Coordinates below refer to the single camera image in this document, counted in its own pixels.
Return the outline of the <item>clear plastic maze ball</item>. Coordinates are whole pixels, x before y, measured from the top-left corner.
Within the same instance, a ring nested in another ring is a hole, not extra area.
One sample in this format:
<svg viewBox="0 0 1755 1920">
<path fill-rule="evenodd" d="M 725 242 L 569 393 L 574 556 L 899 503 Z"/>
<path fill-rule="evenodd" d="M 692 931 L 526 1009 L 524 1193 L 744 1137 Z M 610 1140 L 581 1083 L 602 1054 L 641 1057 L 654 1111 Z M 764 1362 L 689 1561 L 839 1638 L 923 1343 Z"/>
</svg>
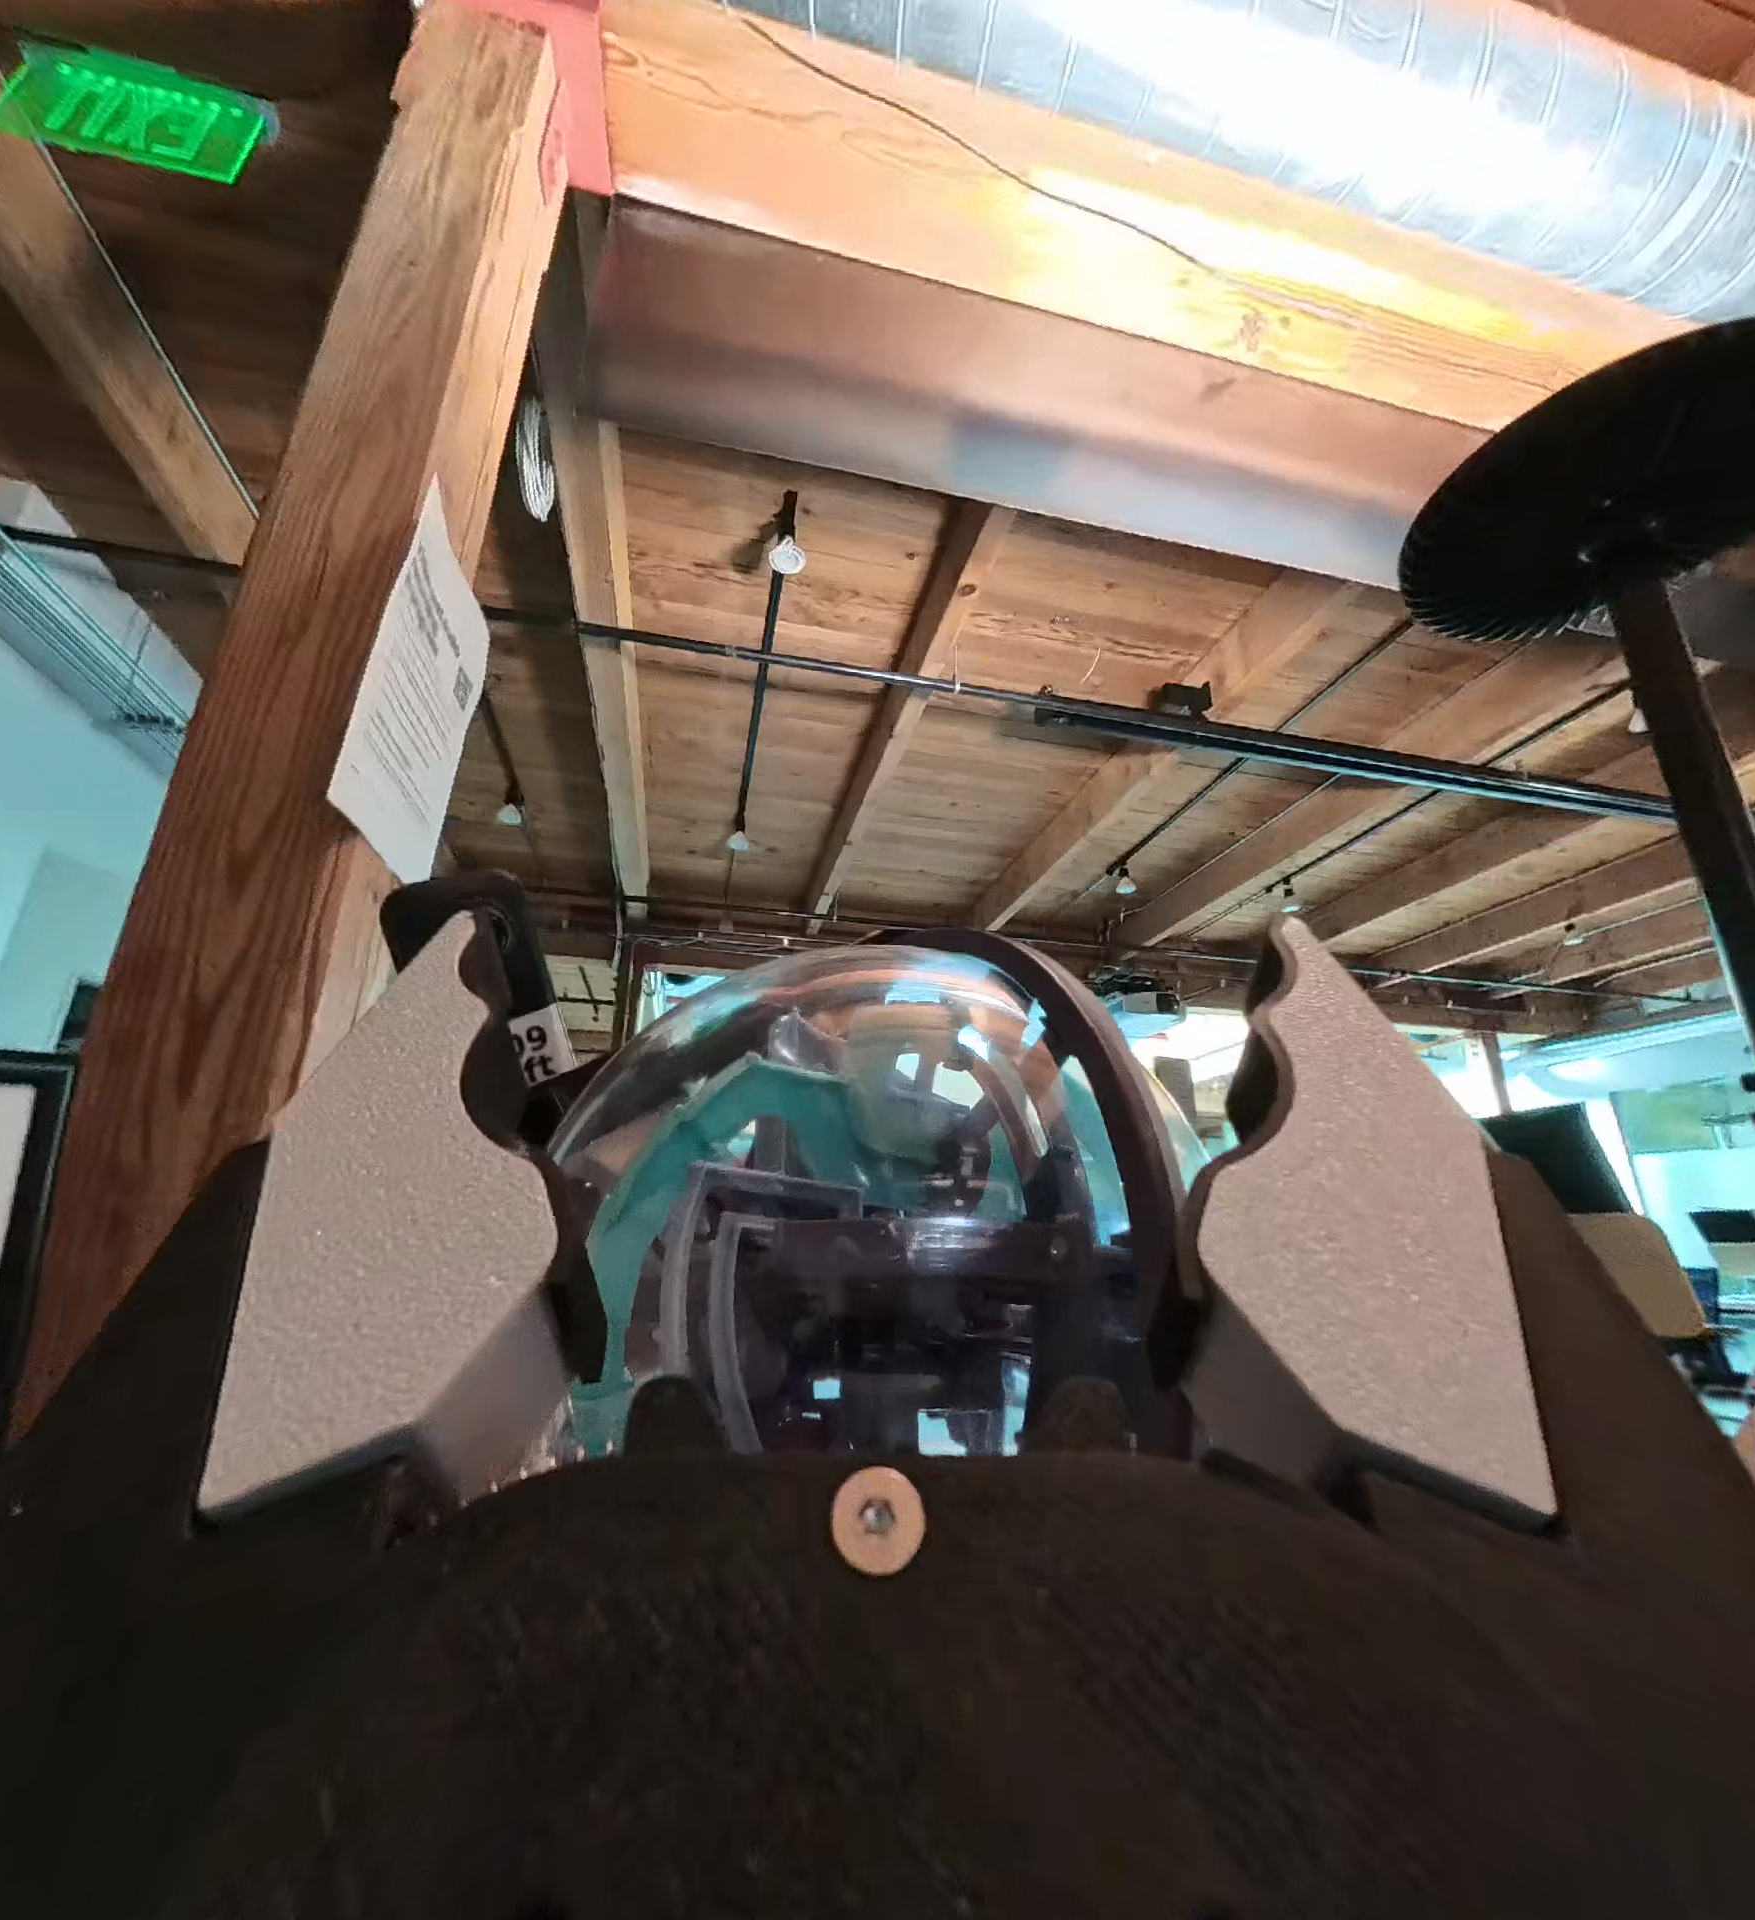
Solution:
<svg viewBox="0 0 1755 1920">
<path fill-rule="evenodd" d="M 600 1357 L 537 1463 L 634 1451 L 655 1381 L 735 1454 L 1192 1451 L 1167 1348 L 1204 1151 L 1034 947 L 884 933 L 718 975 L 544 1153 Z"/>
</svg>

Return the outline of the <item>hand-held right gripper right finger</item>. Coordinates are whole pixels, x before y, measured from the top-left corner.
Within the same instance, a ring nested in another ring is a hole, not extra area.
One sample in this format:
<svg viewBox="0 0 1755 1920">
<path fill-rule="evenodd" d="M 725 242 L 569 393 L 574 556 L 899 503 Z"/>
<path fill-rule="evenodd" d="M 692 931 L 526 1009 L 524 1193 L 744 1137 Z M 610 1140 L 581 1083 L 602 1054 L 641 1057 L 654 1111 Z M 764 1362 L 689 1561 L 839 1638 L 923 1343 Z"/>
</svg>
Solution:
<svg viewBox="0 0 1755 1920">
<path fill-rule="evenodd" d="M 1379 1473 L 1488 1517 L 1560 1497 L 1488 1142 L 1299 916 L 1259 951 L 1178 1275 L 1201 1447 L 1314 1492 Z"/>
</svg>

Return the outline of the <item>black disc floor lamp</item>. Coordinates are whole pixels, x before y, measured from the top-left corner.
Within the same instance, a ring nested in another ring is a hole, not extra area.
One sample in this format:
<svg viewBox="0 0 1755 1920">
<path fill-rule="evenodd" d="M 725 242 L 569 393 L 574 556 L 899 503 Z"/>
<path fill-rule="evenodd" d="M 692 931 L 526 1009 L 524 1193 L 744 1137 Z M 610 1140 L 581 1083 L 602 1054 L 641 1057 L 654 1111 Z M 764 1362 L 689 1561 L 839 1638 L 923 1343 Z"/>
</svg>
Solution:
<svg viewBox="0 0 1755 1920">
<path fill-rule="evenodd" d="M 1608 608 L 1755 1053 L 1755 827 L 1668 582 L 1755 540 L 1755 316 L 1589 370 L 1500 428 L 1412 520 L 1398 591 L 1465 642 Z"/>
</svg>

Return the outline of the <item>black ceiling light track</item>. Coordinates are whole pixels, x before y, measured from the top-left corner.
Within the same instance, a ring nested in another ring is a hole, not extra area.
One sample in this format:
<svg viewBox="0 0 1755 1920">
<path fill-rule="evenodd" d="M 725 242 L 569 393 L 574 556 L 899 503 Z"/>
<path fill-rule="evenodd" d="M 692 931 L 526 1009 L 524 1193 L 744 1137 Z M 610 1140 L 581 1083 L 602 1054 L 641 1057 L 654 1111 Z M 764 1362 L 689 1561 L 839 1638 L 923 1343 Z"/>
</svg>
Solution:
<svg viewBox="0 0 1755 1920">
<path fill-rule="evenodd" d="M 1699 814 L 1670 797 L 1596 780 L 1529 776 L 1513 768 L 1364 745 L 1320 736 L 1217 721 L 1185 710 L 1117 708 L 1039 692 L 1022 699 L 1043 728 L 1083 732 L 1127 745 L 1165 747 L 1331 780 L 1360 780 L 1405 790 L 1678 829 Z"/>
<path fill-rule="evenodd" d="M 773 520 L 769 522 L 769 543 L 776 535 L 792 535 L 798 540 L 798 492 L 797 490 L 788 490 L 782 494 Z M 756 764 L 756 757 L 761 747 L 764 708 L 767 708 L 767 695 L 769 695 L 769 660 L 774 650 L 780 602 L 784 597 L 784 588 L 790 580 L 792 579 L 782 580 L 773 571 L 769 571 L 767 610 L 762 618 L 761 644 L 756 650 L 758 661 L 752 671 L 750 705 L 748 705 L 748 717 L 746 717 L 746 730 L 744 730 L 744 747 L 740 759 L 735 807 L 731 814 L 731 824 L 735 822 L 739 814 L 742 814 L 746 820 L 746 831 L 748 831 L 748 807 L 750 807 L 750 793 L 752 793 L 752 780 L 755 780 L 755 764 Z"/>
</svg>

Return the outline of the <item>green exit sign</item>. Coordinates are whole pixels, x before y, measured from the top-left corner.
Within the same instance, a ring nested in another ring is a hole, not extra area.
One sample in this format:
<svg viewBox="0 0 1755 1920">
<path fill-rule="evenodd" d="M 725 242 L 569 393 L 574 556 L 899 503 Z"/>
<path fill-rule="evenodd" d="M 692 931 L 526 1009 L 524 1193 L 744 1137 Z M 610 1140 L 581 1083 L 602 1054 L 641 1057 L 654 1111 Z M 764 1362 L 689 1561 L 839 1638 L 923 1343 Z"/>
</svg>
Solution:
<svg viewBox="0 0 1755 1920">
<path fill-rule="evenodd" d="M 0 85 L 0 134 L 217 186 L 278 133 L 255 94 L 102 51 L 26 40 Z"/>
</svg>

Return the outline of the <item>wide round metal duct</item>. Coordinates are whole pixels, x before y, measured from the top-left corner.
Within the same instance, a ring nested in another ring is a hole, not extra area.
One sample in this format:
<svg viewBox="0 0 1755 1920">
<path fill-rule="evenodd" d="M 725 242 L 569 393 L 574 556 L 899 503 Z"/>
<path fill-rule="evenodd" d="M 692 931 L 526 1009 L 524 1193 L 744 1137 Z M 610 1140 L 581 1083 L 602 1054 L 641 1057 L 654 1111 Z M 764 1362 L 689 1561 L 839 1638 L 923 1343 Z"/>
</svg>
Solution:
<svg viewBox="0 0 1755 1920">
<path fill-rule="evenodd" d="M 1755 101 L 1529 3 L 742 2 L 1691 322 L 1755 316 Z"/>
</svg>

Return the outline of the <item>white paper notice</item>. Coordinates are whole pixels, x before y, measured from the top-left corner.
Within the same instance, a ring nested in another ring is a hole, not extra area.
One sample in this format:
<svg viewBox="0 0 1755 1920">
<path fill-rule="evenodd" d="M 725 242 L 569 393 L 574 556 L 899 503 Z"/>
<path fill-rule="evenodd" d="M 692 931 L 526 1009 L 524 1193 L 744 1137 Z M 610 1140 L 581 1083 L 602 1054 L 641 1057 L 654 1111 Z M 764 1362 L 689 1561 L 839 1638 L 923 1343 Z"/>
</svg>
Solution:
<svg viewBox="0 0 1755 1920">
<path fill-rule="evenodd" d="M 434 871 L 478 698 L 488 625 L 431 480 L 378 621 L 326 801 L 401 885 Z"/>
</svg>

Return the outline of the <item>wooden post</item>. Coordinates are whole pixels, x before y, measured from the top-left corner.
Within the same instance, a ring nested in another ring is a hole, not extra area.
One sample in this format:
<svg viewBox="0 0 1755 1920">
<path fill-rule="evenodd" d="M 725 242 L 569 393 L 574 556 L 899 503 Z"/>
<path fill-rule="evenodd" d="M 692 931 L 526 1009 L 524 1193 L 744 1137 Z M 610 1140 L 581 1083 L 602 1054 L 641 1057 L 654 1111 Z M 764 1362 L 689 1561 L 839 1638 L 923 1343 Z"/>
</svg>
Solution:
<svg viewBox="0 0 1755 1920">
<path fill-rule="evenodd" d="M 558 224 L 558 88 L 544 24 L 423 5 L 81 1048 L 10 1436 L 369 1003 L 394 875 L 326 793 L 431 486 L 480 559 Z"/>
</svg>

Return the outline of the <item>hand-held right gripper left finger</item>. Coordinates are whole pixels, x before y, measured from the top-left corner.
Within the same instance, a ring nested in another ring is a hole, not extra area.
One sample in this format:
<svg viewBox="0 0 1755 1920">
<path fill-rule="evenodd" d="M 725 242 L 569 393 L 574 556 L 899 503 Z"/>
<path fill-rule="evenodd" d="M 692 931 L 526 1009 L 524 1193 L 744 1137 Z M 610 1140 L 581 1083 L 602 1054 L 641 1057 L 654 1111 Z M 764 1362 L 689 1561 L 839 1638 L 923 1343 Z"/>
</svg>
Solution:
<svg viewBox="0 0 1755 1920">
<path fill-rule="evenodd" d="M 242 1258 L 204 1513 L 413 1463 L 453 1504 L 549 1463 L 574 1383 L 558 1179 L 524 1140 L 491 918 L 450 913 L 281 1109 Z"/>
</svg>

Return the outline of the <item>black acoustic panel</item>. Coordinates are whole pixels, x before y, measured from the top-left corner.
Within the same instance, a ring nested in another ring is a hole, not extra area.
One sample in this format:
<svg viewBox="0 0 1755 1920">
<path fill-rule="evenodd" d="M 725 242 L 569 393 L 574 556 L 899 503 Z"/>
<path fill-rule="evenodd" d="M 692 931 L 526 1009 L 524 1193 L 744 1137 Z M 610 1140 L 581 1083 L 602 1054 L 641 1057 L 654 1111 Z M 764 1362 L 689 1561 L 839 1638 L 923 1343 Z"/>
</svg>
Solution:
<svg viewBox="0 0 1755 1920">
<path fill-rule="evenodd" d="M 1638 1214 L 1583 1102 L 1488 1115 L 1478 1125 L 1495 1147 L 1537 1172 L 1562 1212 Z"/>
</svg>

